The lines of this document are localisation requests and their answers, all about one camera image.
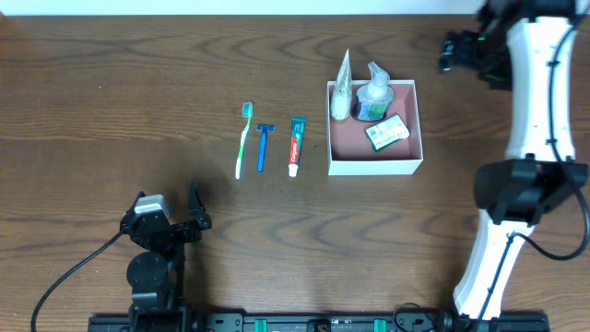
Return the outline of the green soap bar box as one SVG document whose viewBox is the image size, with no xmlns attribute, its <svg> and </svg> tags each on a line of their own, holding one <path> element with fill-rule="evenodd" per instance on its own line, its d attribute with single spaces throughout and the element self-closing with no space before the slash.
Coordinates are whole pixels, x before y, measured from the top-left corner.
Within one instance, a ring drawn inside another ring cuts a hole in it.
<svg viewBox="0 0 590 332">
<path fill-rule="evenodd" d="M 364 134 L 374 152 L 379 152 L 410 136 L 407 126 L 397 114 L 367 128 Z"/>
</svg>

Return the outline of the clear soap pump bottle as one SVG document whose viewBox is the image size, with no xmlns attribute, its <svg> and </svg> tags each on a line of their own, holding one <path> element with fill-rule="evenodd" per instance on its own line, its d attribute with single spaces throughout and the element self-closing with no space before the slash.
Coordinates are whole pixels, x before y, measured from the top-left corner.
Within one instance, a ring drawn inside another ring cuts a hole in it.
<svg viewBox="0 0 590 332">
<path fill-rule="evenodd" d="M 395 93 L 389 86 L 389 74 L 375 62 L 368 63 L 371 81 L 356 93 L 357 102 L 352 115 L 361 122 L 379 122 L 384 119 Z"/>
</svg>

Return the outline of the white lotion tube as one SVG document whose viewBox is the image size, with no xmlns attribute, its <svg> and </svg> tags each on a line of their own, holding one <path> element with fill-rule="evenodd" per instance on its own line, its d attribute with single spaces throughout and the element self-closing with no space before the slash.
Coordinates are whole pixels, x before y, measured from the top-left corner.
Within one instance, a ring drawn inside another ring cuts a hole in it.
<svg viewBox="0 0 590 332">
<path fill-rule="evenodd" d="M 350 70 L 349 50 L 347 50 L 337 74 L 336 84 L 330 103 L 332 118 L 339 122 L 346 121 L 350 117 L 351 103 L 352 76 Z"/>
</svg>

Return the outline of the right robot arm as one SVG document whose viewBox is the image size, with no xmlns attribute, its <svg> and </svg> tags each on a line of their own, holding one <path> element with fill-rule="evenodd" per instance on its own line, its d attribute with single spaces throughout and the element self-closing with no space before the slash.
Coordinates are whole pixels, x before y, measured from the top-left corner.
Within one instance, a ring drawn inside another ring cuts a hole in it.
<svg viewBox="0 0 590 332">
<path fill-rule="evenodd" d="M 454 289 L 455 315 L 470 328 L 501 320 L 502 295 L 523 244 L 568 261 L 589 244 L 585 234 L 570 254 L 555 255 L 530 235 L 541 218 L 570 196 L 583 217 L 589 167 L 577 162 L 569 116 L 571 53 L 588 7 L 576 0 L 488 1 L 479 30 L 450 31 L 438 68 L 468 67 L 491 89 L 513 94 L 513 115 L 502 161 L 475 176 L 478 232 L 464 276 Z"/>
</svg>

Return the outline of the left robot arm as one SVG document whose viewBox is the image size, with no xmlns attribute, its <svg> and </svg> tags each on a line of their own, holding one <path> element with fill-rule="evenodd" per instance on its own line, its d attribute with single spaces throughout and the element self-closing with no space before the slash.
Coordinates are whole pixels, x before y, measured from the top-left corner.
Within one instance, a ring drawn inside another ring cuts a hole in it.
<svg viewBox="0 0 590 332">
<path fill-rule="evenodd" d="M 144 193 L 139 193 L 125 212 L 120 230 L 145 250 L 130 262 L 126 271 L 136 308 L 170 310 L 181 302 L 184 246 L 200 241 L 202 232 L 212 227 L 195 183 L 190 186 L 188 212 L 190 220 L 172 224 L 164 196 Z"/>
</svg>

